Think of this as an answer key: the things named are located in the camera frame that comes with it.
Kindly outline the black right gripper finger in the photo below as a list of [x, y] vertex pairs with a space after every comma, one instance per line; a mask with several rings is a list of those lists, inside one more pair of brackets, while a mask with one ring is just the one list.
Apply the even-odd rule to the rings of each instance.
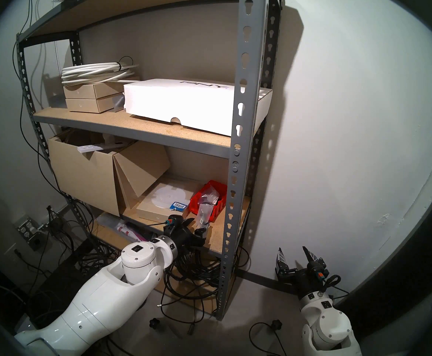
[[322, 258], [318, 258], [312, 252], [310, 252], [306, 247], [303, 247], [303, 251], [307, 258], [307, 270], [309, 272], [324, 272], [326, 269], [326, 264]]
[[279, 248], [276, 256], [276, 267], [275, 267], [276, 274], [281, 274], [281, 273], [286, 274], [288, 270], [289, 270], [289, 266], [286, 263], [282, 249]]

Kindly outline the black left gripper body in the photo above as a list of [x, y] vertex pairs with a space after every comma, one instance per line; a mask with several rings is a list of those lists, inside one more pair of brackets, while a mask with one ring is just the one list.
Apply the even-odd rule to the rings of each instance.
[[182, 250], [189, 247], [201, 247], [201, 237], [193, 234], [187, 227], [181, 225], [166, 226], [164, 235], [168, 236], [177, 250]]

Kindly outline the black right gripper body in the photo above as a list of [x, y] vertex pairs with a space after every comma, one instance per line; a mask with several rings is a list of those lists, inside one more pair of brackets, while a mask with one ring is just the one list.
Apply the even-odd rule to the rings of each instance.
[[298, 298], [303, 298], [309, 293], [322, 291], [322, 283], [308, 274], [306, 269], [289, 269], [276, 271], [279, 282], [289, 284], [291, 291]]

